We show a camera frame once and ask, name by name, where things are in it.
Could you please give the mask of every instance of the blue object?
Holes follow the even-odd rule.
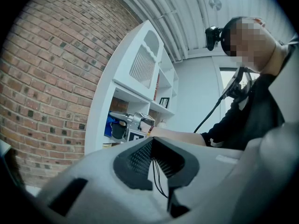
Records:
[[[115,124],[119,124],[119,120],[116,120],[115,118],[111,117],[109,114],[108,114],[108,117],[107,117],[107,121],[106,121],[106,126],[105,126],[105,132],[104,132],[104,135],[105,136],[108,136],[108,137],[111,137],[111,132],[112,132],[112,128],[111,128],[111,123],[115,123]]]

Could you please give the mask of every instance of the person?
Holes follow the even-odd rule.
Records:
[[[243,99],[235,99],[225,117],[207,133],[175,132],[154,127],[150,136],[244,150],[250,140],[261,138],[283,124],[283,116],[268,88],[297,47],[297,37],[282,45],[265,28],[261,19],[236,17],[223,28],[220,42],[228,56],[235,57],[245,67],[260,74],[247,95]],[[150,126],[142,122],[141,129],[148,133]]]

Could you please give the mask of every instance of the cabinet door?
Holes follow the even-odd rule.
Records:
[[[117,66],[118,62],[113,80],[145,99],[153,100],[163,47],[150,21],[145,21],[126,35],[109,60],[107,66]]]

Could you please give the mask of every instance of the wristband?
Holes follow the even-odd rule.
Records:
[[[148,131],[148,133],[147,133],[147,135],[146,135],[146,136],[148,136],[148,137],[149,137],[149,135],[150,135],[150,132],[153,130],[153,128],[154,128],[154,126],[152,126],[152,127],[149,129],[149,131]]]

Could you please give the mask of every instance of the black framed picture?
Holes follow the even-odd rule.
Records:
[[[160,99],[160,105],[162,105],[164,108],[167,108],[168,101],[169,101],[169,98],[161,98]]]

